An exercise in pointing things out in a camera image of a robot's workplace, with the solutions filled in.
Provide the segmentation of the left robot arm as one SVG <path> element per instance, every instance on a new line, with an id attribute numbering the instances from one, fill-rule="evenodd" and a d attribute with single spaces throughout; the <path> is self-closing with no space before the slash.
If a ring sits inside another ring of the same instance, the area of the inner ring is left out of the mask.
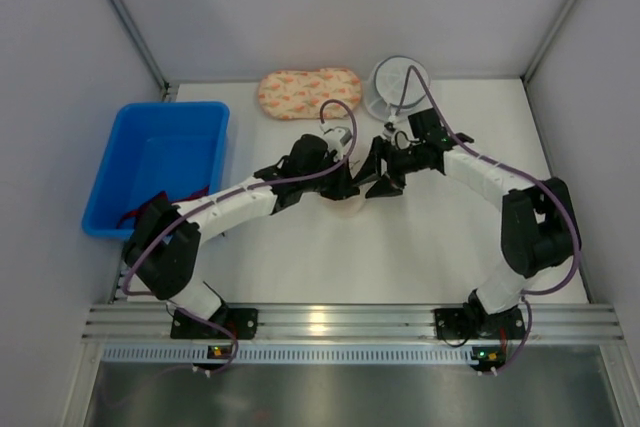
<path id="1" fill-rule="evenodd" d="M 200 246 L 248 221 L 275 215 L 307 193 L 329 200 L 358 195 L 348 164 L 355 143 L 355 133 L 344 127 L 305 134 L 289 154 L 230 189 L 178 203 L 156 196 L 125 243 L 127 277 L 138 278 L 145 295 L 173 304 L 192 319 L 223 324 L 225 301 L 195 269 Z"/>

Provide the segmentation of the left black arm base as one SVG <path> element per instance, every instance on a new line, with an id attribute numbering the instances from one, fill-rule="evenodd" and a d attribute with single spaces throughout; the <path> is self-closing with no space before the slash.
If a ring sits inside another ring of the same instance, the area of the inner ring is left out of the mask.
<path id="1" fill-rule="evenodd" d="M 225 339 L 232 335 L 238 340 L 251 340 L 258 326 L 258 310 L 224 306 L 204 323 L 202 320 L 175 311 L 170 338 L 177 340 Z"/>

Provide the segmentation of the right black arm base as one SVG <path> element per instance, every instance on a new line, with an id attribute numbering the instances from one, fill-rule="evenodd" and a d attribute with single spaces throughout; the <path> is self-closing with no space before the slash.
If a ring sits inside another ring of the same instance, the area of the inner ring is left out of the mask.
<path id="1" fill-rule="evenodd" d="M 492 315 L 469 306 L 443 307 L 433 314 L 436 338 L 454 345 L 483 339 L 521 340 L 525 333 L 525 321 L 517 307 Z"/>

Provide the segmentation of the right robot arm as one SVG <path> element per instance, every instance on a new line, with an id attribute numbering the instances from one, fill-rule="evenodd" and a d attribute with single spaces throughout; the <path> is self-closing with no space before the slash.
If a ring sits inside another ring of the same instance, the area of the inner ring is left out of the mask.
<path id="1" fill-rule="evenodd" d="M 512 309 L 531 278 L 576 257 L 581 241 L 564 181 L 539 181 L 471 154 L 472 138 L 451 135 L 435 109 L 414 113 L 408 121 L 409 133 L 386 124 L 354 182 L 368 185 L 369 198 L 394 197 L 403 193 L 407 175 L 436 170 L 499 211 L 501 260 L 467 301 L 478 317 Z"/>

